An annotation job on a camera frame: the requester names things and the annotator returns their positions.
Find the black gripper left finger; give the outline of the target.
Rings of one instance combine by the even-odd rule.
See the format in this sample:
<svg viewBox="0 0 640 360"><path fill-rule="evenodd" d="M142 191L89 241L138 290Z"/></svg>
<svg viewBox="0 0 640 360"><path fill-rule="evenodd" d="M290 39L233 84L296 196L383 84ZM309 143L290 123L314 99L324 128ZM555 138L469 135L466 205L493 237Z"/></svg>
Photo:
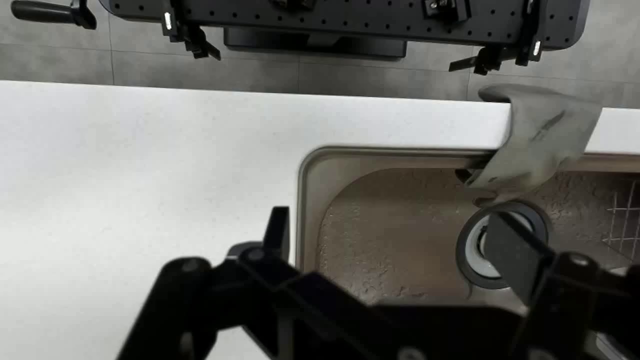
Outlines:
<svg viewBox="0 0 640 360"><path fill-rule="evenodd" d="M118 360L206 360L224 330L242 329L270 360L371 360L367 308L319 274L288 264L290 209L275 206L260 241L221 264L202 256L163 266Z"/></svg>

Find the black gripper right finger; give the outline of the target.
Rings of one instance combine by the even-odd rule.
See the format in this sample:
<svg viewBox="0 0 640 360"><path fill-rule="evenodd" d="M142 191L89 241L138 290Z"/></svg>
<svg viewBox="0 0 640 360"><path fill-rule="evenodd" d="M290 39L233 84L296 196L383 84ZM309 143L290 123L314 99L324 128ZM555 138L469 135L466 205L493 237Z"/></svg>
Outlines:
<svg viewBox="0 0 640 360"><path fill-rule="evenodd" d="M509 289L528 312L510 356L526 360L587 360L587 341L602 335L614 348L640 356L640 266L611 273L580 253L532 248L507 268Z"/></svg>

